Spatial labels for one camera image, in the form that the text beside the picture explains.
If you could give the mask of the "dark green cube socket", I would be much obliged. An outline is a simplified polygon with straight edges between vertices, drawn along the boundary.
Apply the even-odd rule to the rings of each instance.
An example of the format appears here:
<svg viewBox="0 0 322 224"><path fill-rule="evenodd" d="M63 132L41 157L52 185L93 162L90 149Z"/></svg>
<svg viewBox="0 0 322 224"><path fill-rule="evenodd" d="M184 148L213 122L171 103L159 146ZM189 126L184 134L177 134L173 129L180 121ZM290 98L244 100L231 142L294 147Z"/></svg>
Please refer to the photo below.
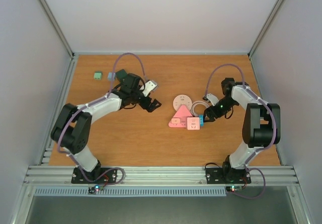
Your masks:
<svg viewBox="0 0 322 224"><path fill-rule="evenodd" d="M126 72L126 70L121 69L121 70L117 71L115 73L115 75L116 75L116 79L119 82L123 82L125 80L125 78L127 77L128 73Z"/></svg>

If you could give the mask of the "light blue plug adapter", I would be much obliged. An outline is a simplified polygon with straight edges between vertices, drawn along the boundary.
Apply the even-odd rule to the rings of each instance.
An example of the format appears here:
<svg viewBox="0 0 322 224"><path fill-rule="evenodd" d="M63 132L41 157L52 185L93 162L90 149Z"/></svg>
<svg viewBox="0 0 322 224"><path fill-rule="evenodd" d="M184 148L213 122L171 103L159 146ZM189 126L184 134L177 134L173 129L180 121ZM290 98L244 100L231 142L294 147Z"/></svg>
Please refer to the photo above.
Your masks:
<svg viewBox="0 0 322 224"><path fill-rule="evenodd" d="M108 79L109 81L114 81L114 80L115 80L115 77L116 77L115 73L113 73L113 72L109 72L109 73L108 73L108 76L107 76L107 79Z"/></svg>

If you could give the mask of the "light green plug adapter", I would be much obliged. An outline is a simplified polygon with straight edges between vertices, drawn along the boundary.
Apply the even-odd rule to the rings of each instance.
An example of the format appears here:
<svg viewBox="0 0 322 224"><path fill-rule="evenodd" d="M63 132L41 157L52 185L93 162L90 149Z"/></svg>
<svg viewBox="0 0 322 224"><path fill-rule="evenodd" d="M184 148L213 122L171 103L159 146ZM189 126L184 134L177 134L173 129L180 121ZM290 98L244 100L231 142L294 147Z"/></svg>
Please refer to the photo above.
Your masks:
<svg viewBox="0 0 322 224"><path fill-rule="evenodd" d="M94 79L95 80L101 80L103 77L103 73L101 71L95 71L94 72Z"/></svg>

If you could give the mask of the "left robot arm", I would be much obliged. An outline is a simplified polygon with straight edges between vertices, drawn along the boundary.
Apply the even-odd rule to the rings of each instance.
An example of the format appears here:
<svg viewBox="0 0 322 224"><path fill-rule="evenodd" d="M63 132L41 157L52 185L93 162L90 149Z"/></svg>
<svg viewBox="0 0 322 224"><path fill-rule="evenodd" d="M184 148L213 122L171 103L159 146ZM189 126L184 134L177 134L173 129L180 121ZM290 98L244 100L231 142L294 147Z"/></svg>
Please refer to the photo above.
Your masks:
<svg viewBox="0 0 322 224"><path fill-rule="evenodd" d="M91 125L100 118L122 109L139 105L153 112L161 103L150 97L158 87L153 80L144 82L138 75L128 73L120 83L104 96L86 104L65 104L58 115L50 137L57 143L58 151L66 153L80 168L90 183L100 180L99 160L88 147Z"/></svg>

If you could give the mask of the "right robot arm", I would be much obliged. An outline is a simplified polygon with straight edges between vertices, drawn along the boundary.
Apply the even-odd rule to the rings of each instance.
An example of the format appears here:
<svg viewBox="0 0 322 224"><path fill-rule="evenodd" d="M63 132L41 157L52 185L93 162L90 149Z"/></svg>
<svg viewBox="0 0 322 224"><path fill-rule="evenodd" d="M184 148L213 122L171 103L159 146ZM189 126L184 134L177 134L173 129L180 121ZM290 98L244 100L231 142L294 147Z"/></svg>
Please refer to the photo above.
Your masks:
<svg viewBox="0 0 322 224"><path fill-rule="evenodd" d="M204 110L203 122L214 122L226 117L235 106L245 110L242 142L222 164L221 177L225 183L234 183L246 177L249 163L261 152L278 144L281 137L280 106L269 103L243 82L225 78L221 82L223 98L205 93L203 100L211 105Z"/></svg>

